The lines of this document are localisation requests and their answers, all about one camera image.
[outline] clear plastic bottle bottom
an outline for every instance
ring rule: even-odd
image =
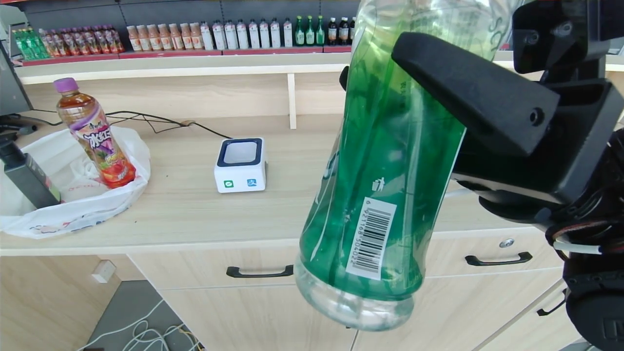
[[[303,297],[325,316],[347,327],[368,332],[394,329],[407,322],[414,310],[414,299],[383,301],[365,299],[339,290],[306,269],[297,255],[295,281]]]

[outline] bottle cap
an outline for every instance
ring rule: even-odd
[[[78,83],[74,78],[61,78],[52,82],[57,92],[67,92],[78,90]]]
[[[12,140],[0,141],[0,160],[12,167],[24,162],[26,156]]]

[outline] floor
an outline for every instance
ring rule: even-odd
[[[160,295],[146,280],[122,282],[117,292],[104,311],[102,318],[98,322],[89,342],[95,340],[98,336],[124,328],[131,323],[144,318],[150,310],[161,300]],[[164,334],[171,325],[180,325],[182,322],[178,316],[163,302],[154,312],[147,318],[149,328],[155,329]],[[132,344],[126,344],[132,340],[132,332],[134,327],[130,327],[119,333],[107,335],[100,338],[89,349],[104,349],[104,351],[126,351],[132,347]],[[145,324],[137,327],[137,333],[145,330]],[[152,340],[156,334],[149,332],[145,334],[145,340]],[[169,351],[189,351],[193,343],[188,337],[180,332],[172,332],[167,338]],[[161,351],[161,343],[156,342],[148,347],[149,342],[137,345],[132,351]]]

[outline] red shelf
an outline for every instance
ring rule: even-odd
[[[223,55],[273,55],[273,54],[315,54],[323,52],[322,46],[270,47],[268,49],[223,50]]]
[[[43,64],[55,64],[55,63],[71,63],[71,62],[86,62],[86,61],[101,61],[101,60],[118,60],[117,54],[103,54],[103,55],[85,55],[85,56],[67,56],[67,57],[53,57],[51,59],[43,59],[36,61],[24,61],[24,67],[28,66],[40,66]]]
[[[348,46],[324,46],[323,52],[351,52],[351,45]]]
[[[151,57],[183,57],[183,56],[221,56],[219,50],[181,50],[181,51],[146,51],[146,52],[122,52],[120,59],[145,59]]]

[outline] white plastic bag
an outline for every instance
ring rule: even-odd
[[[150,179],[150,151],[133,129],[112,126],[111,132],[137,170],[134,181],[108,189],[99,182],[95,165],[69,130],[55,132],[22,151],[29,153],[48,175],[64,203],[35,209],[0,172],[0,230],[42,239],[100,224],[128,209]]]

